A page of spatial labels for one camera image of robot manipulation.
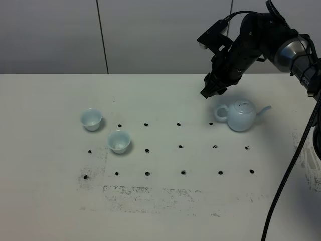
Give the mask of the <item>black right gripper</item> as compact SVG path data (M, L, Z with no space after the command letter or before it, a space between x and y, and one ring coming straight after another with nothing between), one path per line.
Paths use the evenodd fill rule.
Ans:
M241 47L217 48L212 61L212 72L204 78L205 87L200 94L204 98L222 95L227 87L238 84L244 72L245 49Z

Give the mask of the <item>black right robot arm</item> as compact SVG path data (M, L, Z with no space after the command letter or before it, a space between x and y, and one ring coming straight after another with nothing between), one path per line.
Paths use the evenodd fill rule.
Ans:
M197 39L214 54L201 91L204 98L222 95L254 62L269 60L280 72L295 76L309 97L319 99L320 58L312 39L292 29L272 1L266 1L266 6L266 13L243 11L240 34L234 41L223 33L237 13L218 20Z

